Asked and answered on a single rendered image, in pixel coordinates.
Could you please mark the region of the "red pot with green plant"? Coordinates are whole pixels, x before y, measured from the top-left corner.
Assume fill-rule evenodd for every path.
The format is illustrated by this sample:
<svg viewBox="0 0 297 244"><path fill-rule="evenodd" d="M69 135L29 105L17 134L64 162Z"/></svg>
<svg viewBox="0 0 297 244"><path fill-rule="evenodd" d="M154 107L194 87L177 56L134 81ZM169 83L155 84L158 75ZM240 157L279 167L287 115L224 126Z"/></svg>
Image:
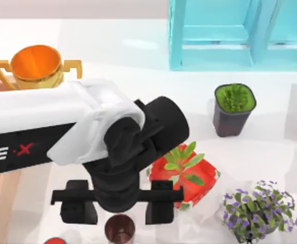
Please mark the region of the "red pot with green plant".
<svg viewBox="0 0 297 244"><path fill-rule="evenodd" d="M220 172L204 159L204 154L195 152L196 142L181 144L154 161L146 170L152 180L170 180L173 189L184 190L184 200L174 207L187 210L194 207L215 185Z"/></svg>

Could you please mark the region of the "gold trophy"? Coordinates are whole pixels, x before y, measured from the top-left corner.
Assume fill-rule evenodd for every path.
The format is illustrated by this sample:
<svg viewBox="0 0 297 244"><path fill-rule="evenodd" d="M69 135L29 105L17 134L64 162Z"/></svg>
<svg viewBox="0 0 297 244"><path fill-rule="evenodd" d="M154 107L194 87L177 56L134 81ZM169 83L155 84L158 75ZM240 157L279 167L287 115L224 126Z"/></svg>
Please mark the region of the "gold trophy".
<svg viewBox="0 0 297 244"><path fill-rule="evenodd" d="M76 69L78 79L82 78L81 60L63 61L55 48L33 45L18 51L11 61L0 60L0 81L9 90L53 88L71 69Z"/></svg>

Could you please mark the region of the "red round object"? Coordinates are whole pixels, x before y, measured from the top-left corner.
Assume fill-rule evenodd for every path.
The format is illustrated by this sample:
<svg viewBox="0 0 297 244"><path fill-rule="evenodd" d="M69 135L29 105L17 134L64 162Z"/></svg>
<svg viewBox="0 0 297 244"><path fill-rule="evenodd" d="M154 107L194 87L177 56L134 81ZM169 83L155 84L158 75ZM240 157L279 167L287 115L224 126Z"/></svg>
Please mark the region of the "red round object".
<svg viewBox="0 0 297 244"><path fill-rule="evenodd" d="M47 239L43 244L67 244L61 237L51 237Z"/></svg>

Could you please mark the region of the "light blue rack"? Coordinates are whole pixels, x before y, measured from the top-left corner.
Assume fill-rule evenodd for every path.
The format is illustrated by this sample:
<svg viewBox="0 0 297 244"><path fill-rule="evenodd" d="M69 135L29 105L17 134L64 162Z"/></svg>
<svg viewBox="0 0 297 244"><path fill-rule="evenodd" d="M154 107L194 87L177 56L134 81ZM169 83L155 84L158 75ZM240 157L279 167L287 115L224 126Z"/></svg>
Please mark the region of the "light blue rack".
<svg viewBox="0 0 297 244"><path fill-rule="evenodd" d="M297 0L169 0L169 67L297 71Z"/></svg>

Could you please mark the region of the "purple flowering plant in pot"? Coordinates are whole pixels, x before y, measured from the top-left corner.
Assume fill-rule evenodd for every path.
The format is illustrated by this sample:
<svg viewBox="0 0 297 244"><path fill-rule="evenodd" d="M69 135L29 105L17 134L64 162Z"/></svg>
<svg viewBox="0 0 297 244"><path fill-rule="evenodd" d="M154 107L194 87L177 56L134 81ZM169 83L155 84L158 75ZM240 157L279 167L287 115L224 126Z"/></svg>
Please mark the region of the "purple flowering plant in pot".
<svg viewBox="0 0 297 244"><path fill-rule="evenodd" d="M271 180L258 181L250 192L226 193L223 206L222 224L239 243L256 244L275 230L291 232L297 226L294 198Z"/></svg>

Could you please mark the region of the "dark pot with green grass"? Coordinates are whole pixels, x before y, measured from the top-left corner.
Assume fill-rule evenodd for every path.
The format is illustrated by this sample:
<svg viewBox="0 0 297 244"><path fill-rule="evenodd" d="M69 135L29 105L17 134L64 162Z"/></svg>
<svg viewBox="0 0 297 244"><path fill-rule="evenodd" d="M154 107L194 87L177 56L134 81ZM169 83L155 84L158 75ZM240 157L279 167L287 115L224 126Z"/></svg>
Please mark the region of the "dark pot with green grass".
<svg viewBox="0 0 297 244"><path fill-rule="evenodd" d="M214 92L213 125L219 137L238 136L256 107L250 87L241 83L223 84Z"/></svg>

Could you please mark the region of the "brown cup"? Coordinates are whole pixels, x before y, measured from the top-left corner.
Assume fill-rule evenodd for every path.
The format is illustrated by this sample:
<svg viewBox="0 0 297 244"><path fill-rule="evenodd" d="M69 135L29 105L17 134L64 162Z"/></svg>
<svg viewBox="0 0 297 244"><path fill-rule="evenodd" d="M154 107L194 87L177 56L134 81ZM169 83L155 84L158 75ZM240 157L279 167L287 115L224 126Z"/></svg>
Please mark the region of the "brown cup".
<svg viewBox="0 0 297 244"><path fill-rule="evenodd" d="M136 227L133 220L125 214L111 216L104 227L109 244L133 244Z"/></svg>

